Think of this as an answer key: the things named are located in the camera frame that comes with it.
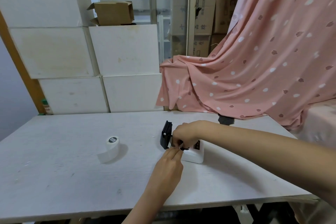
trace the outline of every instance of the wooden frame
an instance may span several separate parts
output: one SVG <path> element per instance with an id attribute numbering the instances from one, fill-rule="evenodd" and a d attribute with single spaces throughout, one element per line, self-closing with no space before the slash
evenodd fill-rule
<path id="1" fill-rule="evenodd" d="M 0 11 L 0 37 L 2 38 L 3 43 L 5 44 L 9 55 L 11 56 L 14 65 L 16 69 L 18 70 L 24 85 L 26 86 L 29 95 L 31 96 L 36 109 L 39 113 L 45 113 L 44 107 L 42 105 L 42 99 L 44 99 L 44 94 L 41 89 L 41 86 L 36 79 L 31 79 L 25 65 L 23 64 L 21 57 L 19 55 L 18 50 L 15 47 L 15 44 L 13 42 L 13 39 L 9 33 L 7 23 L 5 19 L 2 16 L 2 13 Z"/>

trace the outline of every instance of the pink curtain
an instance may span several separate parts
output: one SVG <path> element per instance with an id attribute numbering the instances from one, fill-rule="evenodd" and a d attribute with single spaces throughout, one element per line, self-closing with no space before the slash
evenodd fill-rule
<path id="1" fill-rule="evenodd" d="M 161 64 L 157 105 L 299 125 L 308 104 L 336 96 L 336 1 L 239 1 L 209 57 Z"/>

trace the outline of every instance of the left hand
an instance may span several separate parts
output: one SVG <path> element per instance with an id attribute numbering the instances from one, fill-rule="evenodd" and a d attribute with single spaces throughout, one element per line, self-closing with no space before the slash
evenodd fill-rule
<path id="1" fill-rule="evenodd" d="M 173 193 L 181 180 L 183 165 L 181 163 L 183 151 L 170 147 L 156 163 L 149 178 L 145 194 L 162 202 Z"/>

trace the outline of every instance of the hand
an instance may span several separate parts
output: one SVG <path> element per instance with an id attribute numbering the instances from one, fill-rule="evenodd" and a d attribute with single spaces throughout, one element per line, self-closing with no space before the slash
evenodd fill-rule
<path id="1" fill-rule="evenodd" d="M 191 123 L 183 123 L 177 126 L 173 131 L 172 144 L 175 147 L 189 148 L 200 140 L 199 131 L 204 127 L 204 120 L 198 120 Z"/>
<path id="2" fill-rule="evenodd" d="M 162 202 L 173 193 L 181 180 L 183 165 L 181 163 L 183 151 L 170 147 L 156 163 L 149 178 L 145 193 Z"/>

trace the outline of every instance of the open cardboard box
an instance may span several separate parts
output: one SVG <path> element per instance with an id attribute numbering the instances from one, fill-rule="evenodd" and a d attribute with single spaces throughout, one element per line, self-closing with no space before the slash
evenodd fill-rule
<path id="1" fill-rule="evenodd" d="M 134 20 L 131 1 L 102 1 L 92 3 L 87 10 L 94 9 L 97 17 L 91 22 L 98 26 L 128 25 Z"/>

